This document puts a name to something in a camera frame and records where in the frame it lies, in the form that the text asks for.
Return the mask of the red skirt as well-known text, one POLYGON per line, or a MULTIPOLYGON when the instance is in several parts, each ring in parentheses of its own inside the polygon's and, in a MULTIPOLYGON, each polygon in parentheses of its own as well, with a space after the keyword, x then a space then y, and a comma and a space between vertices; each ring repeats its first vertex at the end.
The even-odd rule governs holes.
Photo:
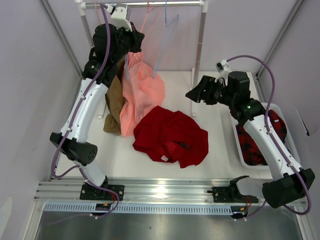
POLYGON ((181 169, 197 166, 209 153, 209 134, 188 115, 154 107, 133 130, 133 148, 154 162, 181 169))

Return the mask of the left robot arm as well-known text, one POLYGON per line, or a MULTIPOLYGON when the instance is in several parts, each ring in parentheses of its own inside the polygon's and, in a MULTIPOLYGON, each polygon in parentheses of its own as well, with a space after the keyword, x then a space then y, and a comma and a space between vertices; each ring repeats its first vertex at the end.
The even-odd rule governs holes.
POLYGON ((129 23, 130 30, 113 24, 101 24, 94 30, 93 47, 84 66, 80 90, 67 121, 59 132, 52 132, 49 140, 56 147, 51 174, 57 175, 58 155, 63 154, 74 163, 85 179, 81 200, 116 201, 121 197, 110 186, 101 171, 96 156, 98 147, 87 142, 96 110, 119 72, 119 64, 128 53, 139 53, 145 35, 129 23))

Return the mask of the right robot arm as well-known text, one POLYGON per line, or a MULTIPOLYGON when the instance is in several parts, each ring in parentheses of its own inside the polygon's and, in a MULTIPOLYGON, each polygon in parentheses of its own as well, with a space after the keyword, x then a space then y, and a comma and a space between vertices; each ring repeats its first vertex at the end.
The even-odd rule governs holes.
POLYGON ((308 213, 312 207, 309 189, 315 180, 311 168, 304 169, 290 154, 273 126, 266 109, 251 97, 250 78, 246 72, 220 73, 217 78, 204 75, 196 87, 185 95, 195 103, 222 104, 229 108, 262 153, 272 178, 241 176, 233 179, 228 196, 239 202, 246 196, 263 198, 272 208, 287 207, 289 203, 306 198, 308 213))

